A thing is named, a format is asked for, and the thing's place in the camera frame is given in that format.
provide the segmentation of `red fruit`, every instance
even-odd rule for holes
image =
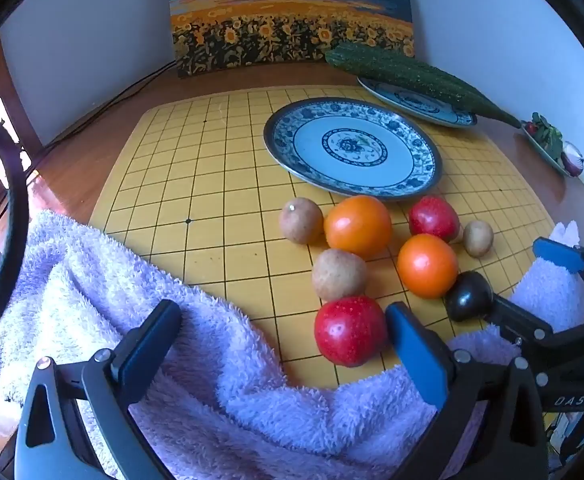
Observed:
[[[386,317],[367,296],[331,301],[316,314],[314,339],[321,354],[334,364],[361,366],[386,344]]]
[[[536,131],[538,130],[538,126],[536,126],[536,124],[531,123],[529,121],[525,124],[524,128],[526,129],[527,133],[530,135],[535,134]]]
[[[410,209],[408,218],[413,235],[426,233],[446,242],[458,236],[461,224],[453,207],[444,199],[427,195]]]

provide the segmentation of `blue and white plate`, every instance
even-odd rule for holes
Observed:
[[[418,126],[364,101],[289,104],[268,119],[263,136],[288,171],[344,195],[399,200],[425,193],[441,174],[438,150]]]
[[[469,128],[476,124],[476,115],[456,110],[438,99],[363,77],[359,77],[358,82],[377,99],[425,121],[451,128]]]

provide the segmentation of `painting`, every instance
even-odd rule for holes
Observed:
[[[323,60],[340,41],[414,55],[410,0],[170,0],[179,75]]]

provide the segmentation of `orange fruit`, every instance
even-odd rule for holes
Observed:
[[[351,196],[330,210],[323,230],[331,248],[369,258],[390,243],[392,220],[380,200]]]
[[[441,238],[420,234],[409,238],[396,259],[399,278],[420,298],[441,298],[456,282],[458,260]]]

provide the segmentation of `towel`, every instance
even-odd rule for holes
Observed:
[[[557,225],[552,238],[576,244],[576,225]],[[514,300],[564,330],[584,320],[579,282],[537,260]],[[235,306],[48,211],[30,225],[21,275],[0,322],[0,390],[22,404],[40,357],[64,364],[114,348],[163,298],[181,307],[182,329],[130,413],[179,480],[385,479],[435,415],[401,365],[334,390],[289,386],[272,348]],[[518,353],[494,326],[450,346],[502,364]],[[80,407],[105,472],[122,478],[89,405]],[[444,477],[462,465],[483,408],[475,408]]]

